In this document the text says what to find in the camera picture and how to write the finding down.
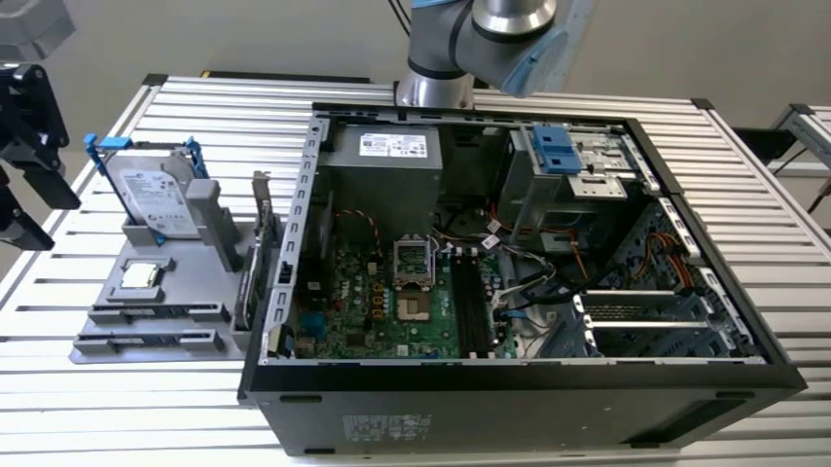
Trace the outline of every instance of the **slotted aluminum table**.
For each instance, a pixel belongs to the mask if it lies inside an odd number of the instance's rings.
[[[221,203],[254,215],[249,177],[270,172],[285,214],[313,101],[385,104],[389,86],[168,78],[142,86],[110,135],[204,146]],[[660,466],[831,465],[831,248],[717,114],[689,100],[484,90],[476,108],[637,118],[687,191],[808,390],[672,453],[574,458],[556,453],[352,458],[354,464]],[[88,166],[82,207],[56,213],[49,253],[24,253],[0,284],[0,458],[4,467],[82,464],[200,467],[322,462],[292,459],[256,410],[237,407],[241,362],[74,366],[66,355],[122,246],[122,211]]]
[[[773,128],[791,131],[819,161],[831,168],[831,107],[791,104]]]

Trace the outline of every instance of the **gray wall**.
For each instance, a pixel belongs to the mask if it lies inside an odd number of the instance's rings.
[[[733,125],[768,125],[788,102],[831,103],[828,0],[596,2],[568,92],[704,96]],[[70,179],[85,163],[82,134],[106,132],[148,72],[310,73],[382,83],[405,69],[406,38],[384,0],[66,3],[77,32],[45,66],[73,137],[62,154]],[[42,220],[41,201],[14,186]],[[14,255],[0,245],[0,269]]]

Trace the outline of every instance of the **open computer tower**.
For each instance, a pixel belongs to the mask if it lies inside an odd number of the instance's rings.
[[[289,455],[680,447],[805,387],[636,120],[316,104],[272,266]]]

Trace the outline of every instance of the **motherboard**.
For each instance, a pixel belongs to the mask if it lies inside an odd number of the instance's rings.
[[[301,315],[296,343],[300,358],[461,357],[464,336],[460,336],[456,303],[458,294],[466,292],[453,287],[452,263],[456,257],[432,248],[426,248],[426,252],[432,255],[426,263],[434,270],[424,270],[418,265],[416,248],[410,245],[401,247],[398,269],[393,261],[377,258],[374,250],[348,245],[334,249],[326,309]],[[392,249],[384,251],[384,258],[396,258]],[[513,340],[496,342],[493,330],[504,323],[493,323],[486,307],[493,291],[502,287],[497,258],[482,254],[470,263],[476,267],[481,295],[466,299],[481,304],[478,317],[484,320],[490,344],[486,356],[513,358]],[[430,273],[432,283],[401,284],[396,279],[396,270],[424,275]]]

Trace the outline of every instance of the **power supply label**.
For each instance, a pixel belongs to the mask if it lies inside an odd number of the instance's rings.
[[[422,134],[364,133],[360,156],[426,159],[426,136]]]

